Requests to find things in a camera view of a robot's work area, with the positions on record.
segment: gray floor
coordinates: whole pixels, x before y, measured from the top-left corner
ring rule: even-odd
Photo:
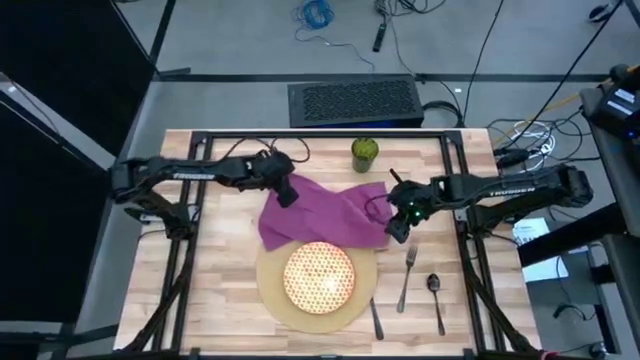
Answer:
[[[480,66],[481,73],[564,73],[596,27],[586,23],[586,14],[601,0],[507,0]],[[332,0],[335,21],[319,34],[333,42],[353,43],[376,64],[376,72],[403,73],[393,39],[387,33],[379,54],[370,51],[380,17],[371,10],[372,1]],[[194,73],[364,73],[369,67],[348,48],[297,42],[297,25],[290,11],[297,0],[178,0],[158,62],[160,70],[191,67]],[[407,64],[419,72],[470,73],[489,27],[498,0],[451,0],[430,15],[412,15],[395,21],[399,44]],[[141,0],[120,5],[126,19],[148,50],[165,2]],[[640,55],[640,31],[626,9],[616,14],[576,73],[606,73],[617,63],[634,63]],[[448,84],[463,102],[466,83]],[[157,154],[164,131],[172,128],[286,128],[288,109],[285,83],[211,84],[154,83],[143,110],[129,156]],[[593,84],[567,84],[558,99]],[[497,118],[531,116],[549,96],[555,84],[476,83],[469,104],[467,125],[485,127]],[[421,100],[450,100],[437,83],[418,85]],[[577,109],[574,103],[545,118],[559,118]],[[576,121],[587,131],[585,121]],[[448,114],[429,112],[424,127],[450,127]],[[508,129],[509,125],[498,125]],[[554,155],[568,154],[576,138],[558,137]],[[579,157],[597,154],[587,137]],[[594,200],[582,209],[569,209],[574,216],[587,214],[613,201],[602,165],[577,163],[587,172],[595,189]],[[133,240],[139,226],[114,209],[96,260],[78,330],[115,323],[122,310],[135,254]],[[613,315],[623,342],[624,356],[638,358],[616,289],[605,290],[613,303]],[[563,350],[601,339],[595,321],[582,323],[571,316],[551,317],[555,306],[534,303],[534,313],[543,345]],[[72,350],[72,354],[108,351],[111,341]],[[586,354],[584,349],[575,354]]]

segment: patterned plate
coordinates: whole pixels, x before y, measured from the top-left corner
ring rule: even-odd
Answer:
[[[349,256],[325,242],[302,245],[284,269],[284,289],[289,299],[311,314],[338,309],[351,296],[354,282]]]

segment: purple cloth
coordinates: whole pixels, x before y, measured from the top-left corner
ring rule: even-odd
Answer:
[[[325,241],[336,246],[379,248],[387,245],[384,233],[391,218],[391,206],[384,199],[383,182],[331,192],[305,177],[292,174],[291,186],[300,195],[293,205],[283,209],[271,191],[260,215],[258,230],[267,251],[292,240]],[[365,203],[373,219],[365,212]]]

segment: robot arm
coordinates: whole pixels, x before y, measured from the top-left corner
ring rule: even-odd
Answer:
[[[131,159],[110,169],[112,197],[117,204],[134,203],[158,216],[170,239],[189,239],[194,229],[184,204],[172,204],[153,187],[165,180],[216,181],[240,191],[273,189],[282,207],[290,206],[298,194],[288,175],[291,159],[277,150],[252,156],[229,156],[219,161],[180,160],[153,157]]]
[[[398,185],[391,190],[387,201],[398,212],[385,231],[400,243],[407,240],[411,226],[427,220],[434,213],[462,209],[484,198],[520,195],[492,207],[478,205],[467,211],[467,215],[475,216],[475,223],[485,231],[492,230],[509,217],[520,219],[551,205],[582,207],[593,198],[584,172],[566,165],[495,177],[470,174],[437,176],[431,178],[429,185],[403,181],[393,170],[391,172]]]

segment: green can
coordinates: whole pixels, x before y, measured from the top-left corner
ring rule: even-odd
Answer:
[[[353,170],[358,173],[369,171],[379,151],[378,143],[371,138],[357,138],[354,140],[351,144]]]

